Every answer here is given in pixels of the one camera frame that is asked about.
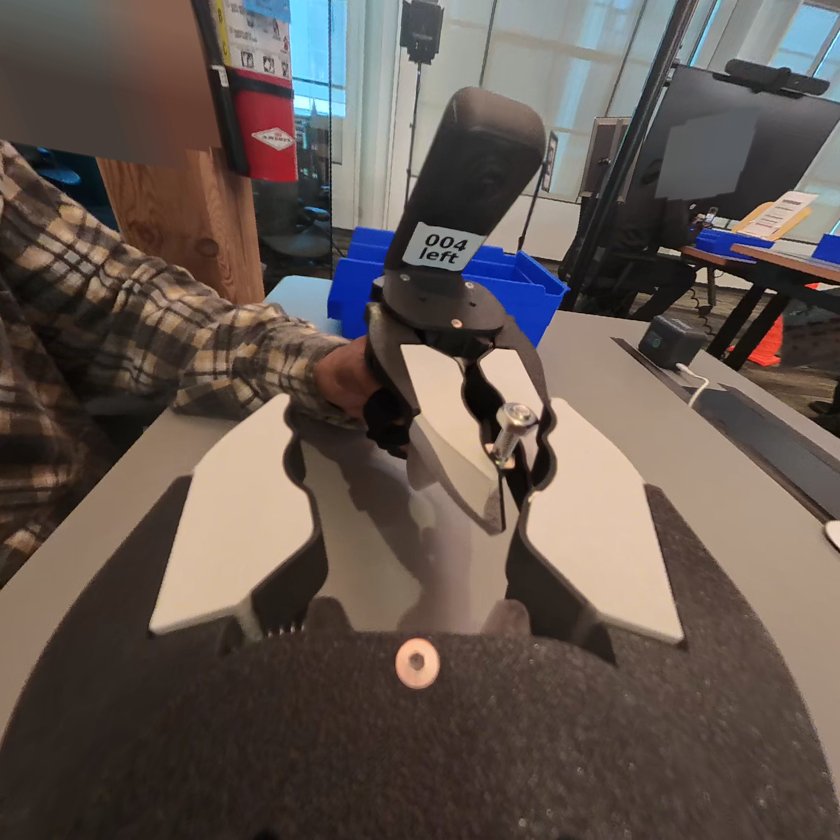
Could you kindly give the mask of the small blue bin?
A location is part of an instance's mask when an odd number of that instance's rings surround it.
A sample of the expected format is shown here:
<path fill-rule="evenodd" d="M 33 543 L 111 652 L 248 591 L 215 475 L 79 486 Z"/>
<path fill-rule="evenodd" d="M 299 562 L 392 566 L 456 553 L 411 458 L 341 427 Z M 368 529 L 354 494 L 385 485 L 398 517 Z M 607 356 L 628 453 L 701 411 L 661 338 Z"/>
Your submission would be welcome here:
<path fill-rule="evenodd" d="M 708 254 L 721 257 L 732 257 L 735 245 L 745 245 L 754 248 L 770 249 L 774 242 L 771 239 L 745 235 L 731 230 L 704 227 L 699 232 L 693 246 Z"/>

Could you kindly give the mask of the large black monitor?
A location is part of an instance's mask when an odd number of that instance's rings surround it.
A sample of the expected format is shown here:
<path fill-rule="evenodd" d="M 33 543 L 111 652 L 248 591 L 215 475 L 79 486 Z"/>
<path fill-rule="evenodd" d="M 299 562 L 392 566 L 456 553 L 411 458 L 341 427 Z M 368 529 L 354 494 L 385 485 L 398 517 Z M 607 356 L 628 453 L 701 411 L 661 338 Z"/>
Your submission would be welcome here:
<path fill-rule="evenodd" d="M 628 193 L 683 200 L 729 219 L 793 190 L 838 124 L 838 104 L 754 91 L 677 66 L 638 153 Z"/>

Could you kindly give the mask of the blue plastic bin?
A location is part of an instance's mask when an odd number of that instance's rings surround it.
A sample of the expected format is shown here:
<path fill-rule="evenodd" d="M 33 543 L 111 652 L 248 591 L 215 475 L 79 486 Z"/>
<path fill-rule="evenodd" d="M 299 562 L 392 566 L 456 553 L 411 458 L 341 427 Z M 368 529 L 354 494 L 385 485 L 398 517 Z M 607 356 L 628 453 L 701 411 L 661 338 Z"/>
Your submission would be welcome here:
<path fill-rule="evenodd" d="M 382 276 L 385 253 L 394 232 L 357 227 L 348 254 L 335 267 L 327 299 L 327 316 L 340 325 L 345 338 L 364 333 L 364 310 L 374 281 Z M 486 287 L 538 347 L 568 288 L 539 262 L 521 251 L 507 254 L 496 246 L 481 246 L 463 272 L 464 278 Z"/>

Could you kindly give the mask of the person's left forearm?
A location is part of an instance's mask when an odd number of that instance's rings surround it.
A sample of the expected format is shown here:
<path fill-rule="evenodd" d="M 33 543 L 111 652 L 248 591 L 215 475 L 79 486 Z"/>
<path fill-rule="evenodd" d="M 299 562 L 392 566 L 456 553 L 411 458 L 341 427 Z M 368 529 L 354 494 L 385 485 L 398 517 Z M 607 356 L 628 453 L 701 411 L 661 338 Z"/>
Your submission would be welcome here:
<path fill-rule="evenodd" d="M 85 396 L 141 397 L 241 419 L 285 394 L 300 411 L 357 422 L 317 389 L 347 343 L 273 304 L 236 305 L 186 269 L 145 255 L 2 142 L 3 320 Z"/>

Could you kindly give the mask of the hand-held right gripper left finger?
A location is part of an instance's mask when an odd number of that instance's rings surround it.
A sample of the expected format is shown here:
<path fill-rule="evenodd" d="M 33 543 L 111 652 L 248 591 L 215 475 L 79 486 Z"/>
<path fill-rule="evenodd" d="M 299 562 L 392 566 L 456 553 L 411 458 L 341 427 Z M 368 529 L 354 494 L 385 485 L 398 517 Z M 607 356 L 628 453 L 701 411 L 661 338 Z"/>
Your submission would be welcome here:
<path fill-rule="evenodd" d="M 303 623 L 329 562 L 290 404 L 271 399 L 193 469 L 153 635 L 231 618 L 257 641 Z"/>

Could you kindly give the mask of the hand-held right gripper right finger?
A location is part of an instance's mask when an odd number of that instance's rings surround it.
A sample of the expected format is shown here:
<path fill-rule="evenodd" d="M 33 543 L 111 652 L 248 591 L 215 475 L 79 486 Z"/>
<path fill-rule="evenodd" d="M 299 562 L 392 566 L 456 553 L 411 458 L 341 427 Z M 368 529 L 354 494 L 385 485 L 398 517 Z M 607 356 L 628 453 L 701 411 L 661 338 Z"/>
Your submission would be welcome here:
<path fill-rule="evenodd" d="M 524 501 L 507 557 L 507 598 L 535 635 L 611 650 L 608 629 L 678 646 L 685 632 L 646 485 L 565 400 L 551 398 L 547 482 Z"/>

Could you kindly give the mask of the black pole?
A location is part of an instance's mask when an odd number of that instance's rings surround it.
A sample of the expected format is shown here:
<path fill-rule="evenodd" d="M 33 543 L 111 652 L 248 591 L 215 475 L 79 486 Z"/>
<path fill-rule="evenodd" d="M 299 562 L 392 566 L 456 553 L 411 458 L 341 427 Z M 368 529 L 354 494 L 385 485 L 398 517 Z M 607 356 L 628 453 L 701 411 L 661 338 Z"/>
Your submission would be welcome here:
<path fill-rule="evenodd" d="M 673 7 L 623 141 L 608 169 L 600 192 L 594 194 L 586 206 L 579 232 L 574 240 L 576 250 L 572 257 L 564 262 L 564 281 L 568 284 L 569 291 L 564 295 L 560 305 L 562 311 L 572 311 L 580 296 L 606 220 L 617 203 L 633 168 L 659 96 L 697 5 L 697 1 L 677 1 Z"/>

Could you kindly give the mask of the black charger box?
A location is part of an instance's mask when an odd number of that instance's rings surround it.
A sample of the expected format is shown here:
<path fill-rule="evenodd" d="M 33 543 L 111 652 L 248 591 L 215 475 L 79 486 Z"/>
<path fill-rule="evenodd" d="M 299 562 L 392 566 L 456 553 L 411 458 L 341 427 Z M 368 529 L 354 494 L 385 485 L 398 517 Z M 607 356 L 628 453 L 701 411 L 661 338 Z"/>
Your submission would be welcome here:
<path fill-rule="evenodd" d="M 676 318 L 657 316 L 649 323 L 637 350 L 659 369 L 676 371 L 681 364 L 689 366 L 705 343 L 702 331 Z"/>

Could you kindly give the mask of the black studio light on stand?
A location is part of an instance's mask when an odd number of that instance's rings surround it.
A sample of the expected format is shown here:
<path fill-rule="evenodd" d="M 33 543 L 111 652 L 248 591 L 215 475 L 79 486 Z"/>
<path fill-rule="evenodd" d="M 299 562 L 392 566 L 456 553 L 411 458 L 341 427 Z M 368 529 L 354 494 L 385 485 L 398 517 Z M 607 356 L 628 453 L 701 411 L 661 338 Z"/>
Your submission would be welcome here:
<path fill-rule="evenodd" d="M 416 68 L 413 110 L 409 122 L 404 205 L 407 204 L 412 190 L 413 156 L 423 68 L 430 66 L 438 54 L 443 20 L 444 9 L 437 1 L 402 1 L 399 45 L 406 51 L 408 61 Z"/>

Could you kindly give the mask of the safety sign sheet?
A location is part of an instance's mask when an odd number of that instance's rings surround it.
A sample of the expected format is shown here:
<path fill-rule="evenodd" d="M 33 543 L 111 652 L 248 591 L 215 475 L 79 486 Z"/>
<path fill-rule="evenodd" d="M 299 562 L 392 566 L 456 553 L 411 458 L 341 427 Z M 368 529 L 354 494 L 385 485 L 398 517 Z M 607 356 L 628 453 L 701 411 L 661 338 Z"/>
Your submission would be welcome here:
<path fill-rule="evenodd" d="M 222 61 L 291 84 L 290 24 L 249 11 L 244 2 L 209 1 Z"/>

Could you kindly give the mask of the wooden board with paper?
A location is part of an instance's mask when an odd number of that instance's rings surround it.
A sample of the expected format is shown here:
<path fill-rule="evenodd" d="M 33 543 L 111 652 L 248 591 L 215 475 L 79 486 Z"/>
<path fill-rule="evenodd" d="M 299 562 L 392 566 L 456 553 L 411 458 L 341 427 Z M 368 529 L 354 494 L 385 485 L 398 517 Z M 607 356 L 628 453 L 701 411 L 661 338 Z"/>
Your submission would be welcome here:
<path fill-rule="evenodd" d="M 737 235 L 775 242 L 787 235 L 811 213 L 817 194 L 788 191 L 775 202 L 758 205 L 731 231 Z"/>

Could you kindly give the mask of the black webcam bar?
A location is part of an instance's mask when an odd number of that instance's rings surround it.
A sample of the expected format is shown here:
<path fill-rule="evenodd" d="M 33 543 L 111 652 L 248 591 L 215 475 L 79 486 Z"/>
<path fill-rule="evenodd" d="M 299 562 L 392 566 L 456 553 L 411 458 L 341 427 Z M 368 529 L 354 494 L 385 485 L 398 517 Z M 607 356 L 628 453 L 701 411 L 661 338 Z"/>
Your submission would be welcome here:
<path fill-rule="evenodd" d="M 727 80 L 755 92 L 821 97 L 830 88 L 825 79 L 793 72 L 789 67 L 770 67 L 742 59 L 730 59 L 724 68 Z"/>

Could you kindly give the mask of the wooden desk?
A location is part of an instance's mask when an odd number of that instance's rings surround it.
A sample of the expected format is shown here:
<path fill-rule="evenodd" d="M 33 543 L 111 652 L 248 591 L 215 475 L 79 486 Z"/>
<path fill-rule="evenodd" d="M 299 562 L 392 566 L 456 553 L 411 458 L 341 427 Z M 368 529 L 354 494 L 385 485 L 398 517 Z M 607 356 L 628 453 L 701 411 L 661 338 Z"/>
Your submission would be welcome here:
<path fill-rule="evenodd" d="M 750 284 L 707 348 L 709 355 L 734 371 L 743 367 L 791 302 L 839 313 L 838 295 L 812 288 L 813 284 L 838 288 L 838 265 L 749 245 L 733 245 L 730 255 L 692 246 L 680 252 L 689 263 L 722 269 Z"/>

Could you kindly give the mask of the orange traffic cone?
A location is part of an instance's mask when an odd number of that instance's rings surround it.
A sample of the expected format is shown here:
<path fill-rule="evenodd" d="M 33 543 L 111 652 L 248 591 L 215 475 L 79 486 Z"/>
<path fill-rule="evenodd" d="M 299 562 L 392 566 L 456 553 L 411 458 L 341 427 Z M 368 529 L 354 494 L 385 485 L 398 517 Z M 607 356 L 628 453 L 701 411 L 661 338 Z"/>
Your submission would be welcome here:
<path fill-rule="evenodd" d="M 749 361 L 766 368 L 778 366 L 781 363 L 783 337 L 784 319 L 778 317 L 749 355 Z"/>

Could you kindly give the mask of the person's left hand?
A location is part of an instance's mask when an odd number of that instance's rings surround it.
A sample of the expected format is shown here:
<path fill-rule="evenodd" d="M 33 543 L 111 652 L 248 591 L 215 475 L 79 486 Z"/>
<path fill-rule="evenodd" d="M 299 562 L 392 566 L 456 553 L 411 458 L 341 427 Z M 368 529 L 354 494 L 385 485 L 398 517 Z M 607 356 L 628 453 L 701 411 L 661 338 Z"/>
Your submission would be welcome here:
<path fill-rule="evenodd" d="M 383 389 L 368 360 L 367 336 L 337 345 L 315 366 L 313 381 L 323 400 L 350 420 L 362 422 L 364 409 Z"/>

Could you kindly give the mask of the wooden post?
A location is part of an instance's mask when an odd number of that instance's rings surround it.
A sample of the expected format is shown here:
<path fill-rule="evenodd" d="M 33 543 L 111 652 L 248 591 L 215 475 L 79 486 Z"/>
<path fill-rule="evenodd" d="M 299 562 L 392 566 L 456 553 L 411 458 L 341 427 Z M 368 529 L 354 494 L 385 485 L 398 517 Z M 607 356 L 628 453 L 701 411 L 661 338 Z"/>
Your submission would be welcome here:
<path fill-rule="evenodd" d="M 183 167 L 97 158 L 122 237 L 188 270 L 237 304 L 263 301 L 263 269 L 249 178 L 219 149 L 186 150 Z"/>

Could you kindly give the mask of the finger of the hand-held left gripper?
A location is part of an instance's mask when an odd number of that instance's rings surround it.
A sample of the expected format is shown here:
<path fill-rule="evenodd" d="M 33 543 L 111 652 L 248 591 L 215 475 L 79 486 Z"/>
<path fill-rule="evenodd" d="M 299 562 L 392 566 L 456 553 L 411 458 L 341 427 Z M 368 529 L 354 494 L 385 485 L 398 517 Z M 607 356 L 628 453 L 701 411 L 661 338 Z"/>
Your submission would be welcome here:
<path fill-rule="evenodd" d="M 489 535 L 505 529 L 501 477 L 464 398 L 456 359 L 425 344 L 403 344 L 402 358 L 419 414 L 409 432 L 430 476 Z"/>
<path fill-rule="evenodd" d="M 534 350 L 525 358 L 513 349 L 489 350 L 467 368 L 467 407 L 478 422 L 481 443 L 489 455 L 493 455 L 499 435 L 518 425 L 507 417 L 498 418 L 509 403 L 521 404 L 533 415 L 531 423 L 519 424 L 512 451 L 499 467 L 515 504 L 521 506 L 546 477 L 550 465 L 543 442 L 552 423 L 550 397 Z"/>

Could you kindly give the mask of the silver steel bolt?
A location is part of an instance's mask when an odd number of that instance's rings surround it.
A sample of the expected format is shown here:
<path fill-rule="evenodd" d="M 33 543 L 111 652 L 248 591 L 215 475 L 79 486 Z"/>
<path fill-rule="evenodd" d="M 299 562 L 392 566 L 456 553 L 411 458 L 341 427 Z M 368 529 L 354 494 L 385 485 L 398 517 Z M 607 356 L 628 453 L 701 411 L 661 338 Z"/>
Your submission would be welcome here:
<path fill-rule="evenodd" d="M 490 448 L 490 459 L 499 469 L 510 469 L 521 441 L 534 433 L 539 425 L 537 414 L 521 402 L 506 402 L 498 409 L 496 421 L 499 433 Z"/>

